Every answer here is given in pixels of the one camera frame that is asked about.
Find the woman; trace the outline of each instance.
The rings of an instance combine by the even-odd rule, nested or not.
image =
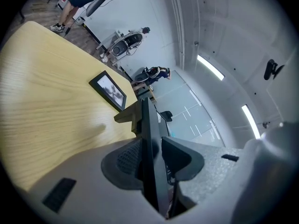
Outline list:
[[[139,83],[137,81],[133,81],[131,83],[131,85],[132,85],[134,91],[137,91],[140,88],[143,88],[145,86],[151,86],[151,84],[158,81],[161,77],[164,77],[164,78],[169,79],[169,80],[171,79],[171,70],[169,68],[163,68],[163,67],[160,67],[160,66],[153,67],[153,68],[159,68],[158,69],[159,73],[156,75],[156,77],[155,78],[150,78],[149,77],[146,81],[141,82],[141,83]]]

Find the white object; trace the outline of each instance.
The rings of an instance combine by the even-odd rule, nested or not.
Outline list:
[[[104,57],[102,58],[102,62],[108,62],[108,57],[106,55],[104,55]]]
[[[244,113],[245,113],[245,115],[246,115],[246,117],[247,117],[247,119],[248,119],[248,121],[249,121],[249,123],[251,125],[251,128],[253,130],[253,133],[254,133],[256,139],[261,138],[261,135],[260,135],[260,133],[258,131],[258,128],[256,126],[256,123],[255,123],[253,117],[252,117],[252,114],[249,111],[248,106],[244,105],[244,106],[242,106],[242,109],[243,109],[243,111],[244,111]]]
[[[204,58],[202,58],[201,56],[197,55],[197,59],[203,63],[206,67],[209,68],[209,70],[211,72],[213,72],[220,80],[224,79],[224,75],[221,74],[220,71],[218,71],[213,65],[211,65],[211,63],[209,63],[207,60],[205,60]]]
[[[76,23],[77,23],[78,25],[82,25],[84,22],[85,22],[85,19],[84,19],[82,16],[79,16],[79,17],[76,19]]]

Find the leg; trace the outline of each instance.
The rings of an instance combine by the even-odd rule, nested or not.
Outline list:
[[[56,33],[63,32],[64,22],[73,9],[75,9],[74,6],[68,1],[61,13],[59,22],[53,26],[50,26],[50,30]]]
[[[137,91],[137,90],[139,90],[140,88],[143,88],[143,87],[145,87],[145,86],[146,86],[145,83],[141,83],[141,84],[138,84],[137,86],[133,87],[133,90],[134,90],[134,91]]]
[[[65,20],[66,17],[69,15],[70,11],[74,8],[74,6],[68,1],[64,7],[64,9],[62,10],[62,13],[60,15],[60,20],[58,22],[59,25],[62,25]]]
[[[66,25],[70,19],[76,14],[76,12],[78,11],[79,7],[74,7],[70,13],[67,15],[65,21],[63,22],[64,25]]]
[[[111,48],[112,48],[112,47],[113,47],[113,46],[110,46],[110,47],[107,49],[106,52],[100,54],[100,57],[102,58],[102,62],[108,62],[108,56],[110,55],[109,52],[111,51]]]

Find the glass wall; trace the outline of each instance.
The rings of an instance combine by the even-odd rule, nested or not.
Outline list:
[[[167,122],[171,136],[196,143],[223,147],[218,130],[188,84],[172,71],[171,80],[159,79],[153,84],[157,110],[170,111],[172,122]]]

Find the white wall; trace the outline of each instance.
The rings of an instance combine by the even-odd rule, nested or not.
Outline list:
[[[136,53],[120,61],[131,76],[142,67],[172,68],[176,64],[177,28],[171,0],[114,0],[98,8],[85,24],[100,41],[115,30],[126,34],[129,29],[150,27],[150,33]]]

